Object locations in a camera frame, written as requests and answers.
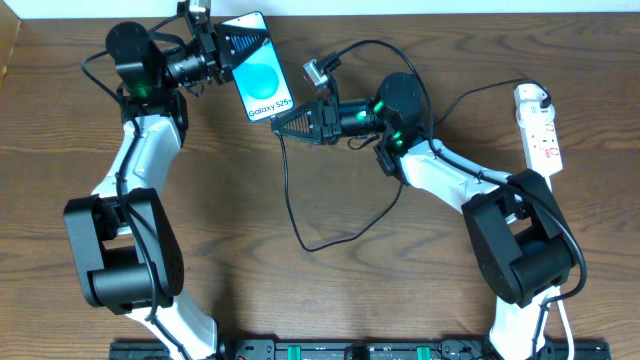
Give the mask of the blue Galaxy smartphone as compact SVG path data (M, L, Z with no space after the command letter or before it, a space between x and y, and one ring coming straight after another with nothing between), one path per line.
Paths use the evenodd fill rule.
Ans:
M265 29L270 33L259 11L227 20L216 27ZM250 122L270 119L294 108L272 36L241 65L231 68L231 73Z

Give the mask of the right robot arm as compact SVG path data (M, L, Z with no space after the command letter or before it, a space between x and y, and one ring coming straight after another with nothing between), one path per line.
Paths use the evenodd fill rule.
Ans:
M428 192L459 212L476 261L496 294L489 341L503 359L535 359L551 304L584 257L550 188L562 169L555 109L546 88L515 80L516 122L526 169L518 174L483 167L448 149L424 121L430 98L415 74L384 78L375 97L340 101L335 85L272 123L273 133L309 144L334 145L345 137L373 135L383 172L401 186Z

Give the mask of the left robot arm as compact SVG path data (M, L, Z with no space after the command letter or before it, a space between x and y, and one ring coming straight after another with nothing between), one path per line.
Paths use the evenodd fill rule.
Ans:
M221 336L184 287L185 267L161 202L171 164L188 130L185 96L202 83L223 84L270 42L258 12L212 24L180 11L191 40L122 22L104 52L120 76L111 91L123 140L92 193L66 204L63 219L85 300L141 323L173 359L232 359Z

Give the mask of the white charger adapter plug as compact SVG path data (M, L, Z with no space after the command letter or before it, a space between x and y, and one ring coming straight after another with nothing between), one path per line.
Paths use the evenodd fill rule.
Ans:
M537 102L541 109L547 109L552 105L548 90L535 82L518 85L514 90L514 100L517 107L525 102Z

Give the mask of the white power strip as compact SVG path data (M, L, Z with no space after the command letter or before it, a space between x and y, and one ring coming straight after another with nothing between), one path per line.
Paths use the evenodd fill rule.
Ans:
M535 101L526 101L516 108L527 167L546 178L563 169L554 119L553 105L541 108Z

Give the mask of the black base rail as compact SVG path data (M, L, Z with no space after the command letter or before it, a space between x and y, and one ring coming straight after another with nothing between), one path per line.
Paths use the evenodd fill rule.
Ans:
M609 344L576 341L574 359L613 359ZM221 348L221 355L207 359L233 360L487 360L506 359L498 355L488 340L445 339L440 342L283 342L270 339L238 340ZM566 342L547 339L537 359L568 359ZM171 359L162 343L114 342L107 359Z

